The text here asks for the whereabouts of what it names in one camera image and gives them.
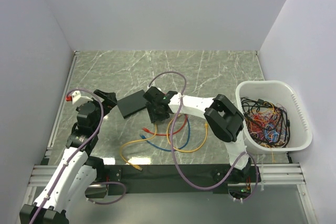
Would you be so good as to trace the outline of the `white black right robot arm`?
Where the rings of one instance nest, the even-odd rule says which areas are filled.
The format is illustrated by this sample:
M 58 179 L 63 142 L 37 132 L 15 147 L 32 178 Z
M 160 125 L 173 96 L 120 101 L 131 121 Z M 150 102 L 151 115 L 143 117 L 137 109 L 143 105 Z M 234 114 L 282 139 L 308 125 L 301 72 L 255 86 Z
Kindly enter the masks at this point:
M 231 176 L 242 182 L 249 176 L 250 161 L 248 155 L 242 156 L 237 163 L 236 158 L 246 151 L 241 136 L 244 116 L 235 105 L 223 94 L 214 98 L 200 98 L 181 95 L 176 91 L 163 93 L 156 87 L 150 87 L 143 95 L 152 123 L 161 122 L 174 113 L 203 118 L 207 121 L 214 135 L 225 143 L 229 156 Z

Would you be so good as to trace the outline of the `black network switch box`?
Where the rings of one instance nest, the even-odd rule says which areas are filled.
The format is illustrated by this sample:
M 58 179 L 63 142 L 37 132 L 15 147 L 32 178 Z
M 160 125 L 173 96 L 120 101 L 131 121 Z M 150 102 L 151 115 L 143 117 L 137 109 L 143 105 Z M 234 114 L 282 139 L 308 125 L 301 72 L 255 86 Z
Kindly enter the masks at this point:
M 143 97 L 144 90 L 137 91 L 127 97 L 118 100 L 118 108 L 124 119 L 146 108 L 146 99 Z

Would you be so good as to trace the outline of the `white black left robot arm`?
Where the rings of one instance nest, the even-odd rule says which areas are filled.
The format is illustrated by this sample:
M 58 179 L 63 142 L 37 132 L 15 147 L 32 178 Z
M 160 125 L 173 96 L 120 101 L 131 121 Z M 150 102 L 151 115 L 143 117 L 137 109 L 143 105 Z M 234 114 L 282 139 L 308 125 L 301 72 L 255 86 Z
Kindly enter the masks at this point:
M 114 92 L 71 90 L 65 100 L 76 106 L 77 121 L 61 161 L 48 184 L 31 205 L 19 213 L 21 223 L 69 223 L 71 211 L 84 199 L 91 183 L 106 178 L 103 160 L 90 154 L 98 141 L 103 118 L 117 105 Z

